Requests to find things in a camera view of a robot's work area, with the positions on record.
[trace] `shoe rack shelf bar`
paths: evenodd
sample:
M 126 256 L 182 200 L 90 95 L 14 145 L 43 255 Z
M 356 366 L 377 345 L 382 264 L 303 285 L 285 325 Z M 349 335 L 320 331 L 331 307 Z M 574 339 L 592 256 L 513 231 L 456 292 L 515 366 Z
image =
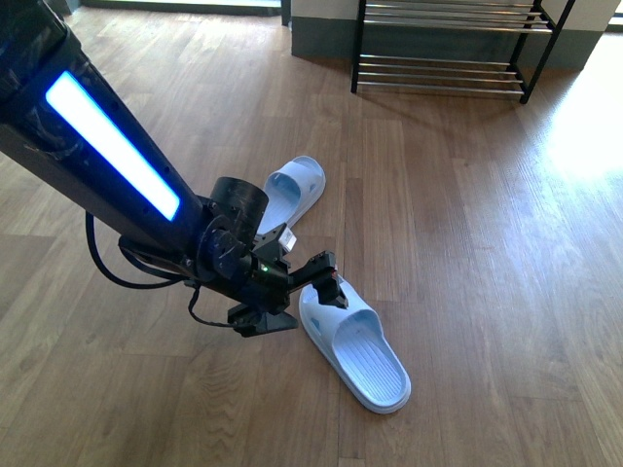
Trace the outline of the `shoe rack shelf bar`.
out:
M 517 95 L 528 102 L 575 0 L 568 0 L 558 21 L 541 0 L 518 3 L 461 0 L 360 0 L 352 61 L 351 92 L 359 86 Z M 366 26 L 452 29 L 516 34 L 507 62 L 461 61 L 363 54 Z M 529 35 L 549 36 L 529 81 L 517 61 Z

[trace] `wooden floor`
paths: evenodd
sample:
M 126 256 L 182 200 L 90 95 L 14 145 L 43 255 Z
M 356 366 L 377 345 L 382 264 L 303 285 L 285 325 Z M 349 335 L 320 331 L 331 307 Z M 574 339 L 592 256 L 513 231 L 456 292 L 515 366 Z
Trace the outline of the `wooden floor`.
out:
M 303 329 L 244 340 L 182 286 L 113 285 L 82 211 L 2 156 L 0 465 L 623 465 L 623 37 L 522 106 L 351 95 L 348 63 L 291 56 L 280 18 L 68 22 L 197 193 L 321 162 L 291 261 L 336 251 L 413 394 L 369 413 Z

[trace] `robotic arm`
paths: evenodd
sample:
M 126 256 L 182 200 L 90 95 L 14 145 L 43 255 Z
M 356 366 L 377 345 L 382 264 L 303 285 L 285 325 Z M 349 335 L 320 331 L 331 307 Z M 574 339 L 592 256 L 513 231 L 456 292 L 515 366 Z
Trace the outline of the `robotic arm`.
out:
M 194 299 L 203 286 L 240 302 L 226 326 L 244 337 L 296 328 L 285 310 L 309 283 L 346 307 L 333 253 L 290 273 L 285 224 L 256 237 L 262 190 L 223 177 L 209 198 L 192 192 L 43 0 L 2 9 L 2 152 L 117 231 L 136 266 L 185 280 Z

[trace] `metal shoe rack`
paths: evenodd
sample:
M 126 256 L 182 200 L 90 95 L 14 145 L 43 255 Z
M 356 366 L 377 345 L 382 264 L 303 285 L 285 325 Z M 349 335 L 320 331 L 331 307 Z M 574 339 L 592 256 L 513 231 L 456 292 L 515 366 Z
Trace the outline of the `metal shoe rack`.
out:
M 541 0 L 519 3 L 471 0 L 359 0 L 350 91 L 359 87 L 459 91 L 519 96 L 525 104 L 543 71 L 575 0 L 568 0 L 558 21 Z M 507 62 L 468 61 L 363 54 L 370 26 L 453 29 L 470 34 L 487 31 L 517 35 Z M 549 36 L 547 45 L 527 80 L 518 60 L 529 35 Z

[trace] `wall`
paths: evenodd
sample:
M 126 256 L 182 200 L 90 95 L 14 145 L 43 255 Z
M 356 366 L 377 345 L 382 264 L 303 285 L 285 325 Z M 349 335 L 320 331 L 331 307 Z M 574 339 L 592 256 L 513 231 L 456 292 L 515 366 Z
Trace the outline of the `wall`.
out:
M 557 19 L 566 0 L 543 0 L 543 6 Z M 581 69 L 612 18 L 619 0 L 576 0 L 548 66 Z M 310 56 L 352 55 L 352 42 L 357 16 L 358 0 L 292 0 L 292 53 Z M 414 30 L 383 26 L 370 27 L 364 50 L 370 54 L 412 54 L 418 45 L 418 56 L 446 59 L 498 60 L 512 49 L 512 36 L 503 39 L 491 33 L 465 35 L 438 30 Z M 468 41 L 473 55 L 457 56 L 456 42 Z M 536 64 L 545 38 L 531 38 L 528 52 L 523 55 L 526 65 Z

